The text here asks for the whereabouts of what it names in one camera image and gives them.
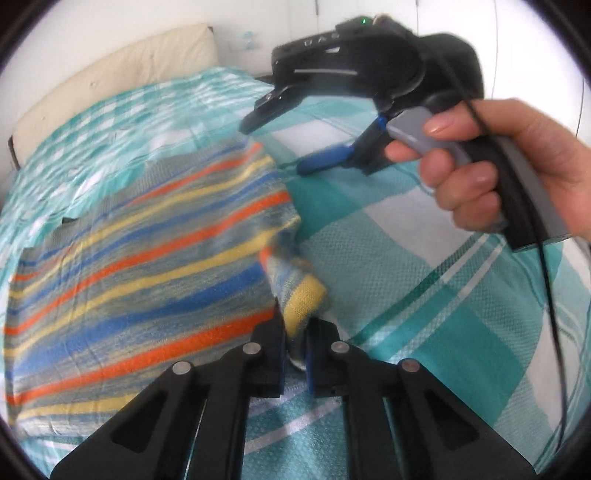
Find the person's right hand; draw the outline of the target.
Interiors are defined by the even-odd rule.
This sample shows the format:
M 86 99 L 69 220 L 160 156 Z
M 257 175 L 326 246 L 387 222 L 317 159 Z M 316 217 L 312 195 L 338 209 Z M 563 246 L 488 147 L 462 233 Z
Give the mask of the person's right hand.
M 590 148 L 542 112 L 516 100 L 473 101 L 479 117 L 496 135 L 508 136 L 532 164 L 570 233 L 590 239 Z M 422 182 L 435 191 L 438 206 L 463 230 L 486 232 L 501 212 L 495 192 L 498 171 L 481 161 L 456 168 L 452 156 L 436 149 L 421 155 L 400 141 L 385 149 L 392 162 L 420 162 Z

